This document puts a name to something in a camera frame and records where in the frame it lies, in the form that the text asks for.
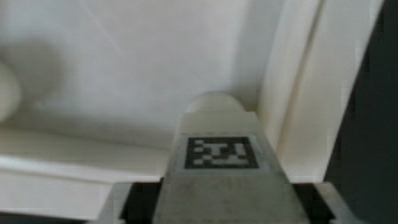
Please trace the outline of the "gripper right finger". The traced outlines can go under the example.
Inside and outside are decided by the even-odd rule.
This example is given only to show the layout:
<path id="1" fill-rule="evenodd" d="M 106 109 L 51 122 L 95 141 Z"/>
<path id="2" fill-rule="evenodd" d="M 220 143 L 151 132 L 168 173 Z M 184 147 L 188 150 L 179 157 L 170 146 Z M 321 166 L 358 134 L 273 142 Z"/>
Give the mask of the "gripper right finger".
<path id="1" fill-rule="evenodd" d="M 294 183 L 309 224 L 367 224 L 355 216 L 330 182 Z"/>

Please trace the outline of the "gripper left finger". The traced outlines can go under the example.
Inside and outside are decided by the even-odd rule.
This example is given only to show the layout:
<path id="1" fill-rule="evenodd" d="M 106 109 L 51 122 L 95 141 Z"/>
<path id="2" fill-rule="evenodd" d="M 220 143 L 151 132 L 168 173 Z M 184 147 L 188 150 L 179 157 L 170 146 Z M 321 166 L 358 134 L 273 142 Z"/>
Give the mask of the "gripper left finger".
<path id="1" fill-rule="evenodd" d="M 87 224 L 152 224 L 159 182 L 117 183 L 99 216 Z"/>

